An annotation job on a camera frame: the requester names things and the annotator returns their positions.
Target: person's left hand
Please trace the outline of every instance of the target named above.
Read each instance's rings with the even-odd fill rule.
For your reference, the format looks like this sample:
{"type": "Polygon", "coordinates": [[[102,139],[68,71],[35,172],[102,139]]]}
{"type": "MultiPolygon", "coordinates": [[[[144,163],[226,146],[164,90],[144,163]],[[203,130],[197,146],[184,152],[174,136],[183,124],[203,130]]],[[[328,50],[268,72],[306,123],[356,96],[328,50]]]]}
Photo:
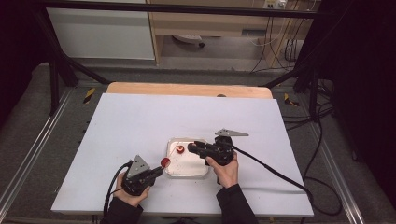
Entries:
{"type": "Polygon", "coordinates": [[[123,202],[128,203],[133,207],[137,207],[143,200],[145,200],[149,196],[149,186],[145,188],[145,190],[142,192],[140,196],[132,196],[122,189],[121,182],[124,175],[125,173],[121,173],[117,177],[116,189],[120,189],[120,190],[114,192],[114,197],[119,198],[123,202]]]}

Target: hand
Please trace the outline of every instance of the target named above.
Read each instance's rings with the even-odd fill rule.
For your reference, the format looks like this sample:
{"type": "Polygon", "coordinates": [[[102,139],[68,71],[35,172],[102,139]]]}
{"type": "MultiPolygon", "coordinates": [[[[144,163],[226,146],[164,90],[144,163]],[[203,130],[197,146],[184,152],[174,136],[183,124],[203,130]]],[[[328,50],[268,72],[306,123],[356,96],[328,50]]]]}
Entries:
{"type": "Polygon", "coordinates": [[[149,186],[145,188],[140,196],[132,196],[122,189],[121,182],[124,175],[125,173],[122,173],[119,174],[119,177],[117,177],[116,189],[120,190],[114,192],[114,197],[119,198],[123,202],[128,203],[133,207],[137,207],[143,200],[145,200],[149,196],[149,186]]]}
{"type": "Polygon", "coordinates": [[[219,165],[210,157],[206,157],[205,159],[215,170],[215,174],[218,176],[219,182],[224,188],[227,189],[238,183],[238,159],[236,152],[233,153],[233,160],[225,166],[219,165]]]}

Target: gray carpet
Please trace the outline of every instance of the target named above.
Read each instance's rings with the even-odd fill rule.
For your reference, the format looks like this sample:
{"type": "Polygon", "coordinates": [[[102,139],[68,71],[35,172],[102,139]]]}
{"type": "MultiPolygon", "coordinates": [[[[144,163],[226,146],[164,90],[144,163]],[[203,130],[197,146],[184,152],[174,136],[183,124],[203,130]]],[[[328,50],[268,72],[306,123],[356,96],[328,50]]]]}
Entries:
{"type": "MultiPolygon", "coordinates": [[[[103,77],[116,81],[133,82],[163,82],[163,83],[196,83],[196,84],[239,84],[257,86],[268,82],[279,73],[258,73],[250,75],[246,72],[221,72],[221,71],[183,71],[159,69],[93,69],[103,77]]],[[[80,75],[81,79],[90,81],[80,75]]],[[[278,100],[282,115],[304,116],[300,106],[284,104],[284,93],[290,94],[290,99],[298,100],[292,91],[294,80],[288,80],[282,86],[273,89],[274,97],[278,100]]],[[[80,220],[90,222],[87,216],[65,216],[50,211],[56,197],[55,190],[62,185],[67,170],[78,150],[78,141],[82,140],[84,130],[88,127],[87,121],[92,117],[99,101],[101,92],[106,86],[96,88],[91,101],[82,103],[90,87],[75,88],[71,99],[63,112],[58,124],[53,130],[47,144],[43,148],[31,173],[21,188],[14,204],[7,213],[10,220],[14,217],[50,219],[49,223],[56,220],[80,220]]],[[[17,172],[24,156],[44,126],[50,111],[49,72],[47,67],[38,67],[28,91],[14,108],[5,126],[0,131],[0,190],[7,187],[10,178],[17,172]]],[[[396,212],[391,207],[388,199],[376,184],[370,171],[364,163],[355,162],[337,119],[327,117],[323,119],[323,132],[332,154],[336,158],[342,173],[349,185],[354,199],[361,210],[366,222],[371,223],[396,223],[396,212]]],[[[302,172],[308,164],[310,157],[317,145],[309,125],[288,132],[290,142],[302,172]]],[[[308,172],[309,176],[319,178],[321,181],[332,184],[322,158],[318,155],[308,172]]],[[[335,211],[338,204],[334,195],[326,188],[314,182],[307,181],[306,185],[314,193],[315,204],[326,211],[335,211]]],[[[307,223],[348,223],[346,213],[330,217],[314,211],[315,216],[309,217],[307,223]]],[[[219,223],[219,219],[196,219],[201,223],[219,223]]],[[[277,219],[277,223],[297,223],[296,219],[277,219]]],[[[144,217],[141,223],[172,223],[174,218],[144,217]]],[[[270,223],[264,218],[261,223],[270,223]]]]}

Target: person's right hand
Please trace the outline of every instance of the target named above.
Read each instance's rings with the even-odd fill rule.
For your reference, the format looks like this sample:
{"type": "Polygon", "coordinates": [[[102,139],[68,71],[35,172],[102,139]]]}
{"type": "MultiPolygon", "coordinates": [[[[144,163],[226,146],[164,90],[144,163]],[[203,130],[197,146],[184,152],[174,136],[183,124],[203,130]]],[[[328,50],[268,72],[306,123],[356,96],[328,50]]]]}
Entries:
{"type": "Polygon", "coordinates": [[[219,165],[210,157],[206,157],[205,159],[215,170],[215,174],[218,176],[219,182],[224,188],[227,189],[238,183],[238,159],[236,152],[233,153],[233,160],[225,166],[219,165]]]}

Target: white cabinet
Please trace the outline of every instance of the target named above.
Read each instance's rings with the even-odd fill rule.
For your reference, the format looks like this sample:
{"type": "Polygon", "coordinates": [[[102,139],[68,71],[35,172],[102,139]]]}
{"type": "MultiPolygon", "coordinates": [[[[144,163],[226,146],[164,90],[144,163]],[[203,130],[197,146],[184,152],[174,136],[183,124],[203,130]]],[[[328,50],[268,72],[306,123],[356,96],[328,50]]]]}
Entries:
{"type": "Polygon", "coordinates": [[[48,13],[61,47],[70,57],[154,60],[147,12],[48,8],[48,13]]]}

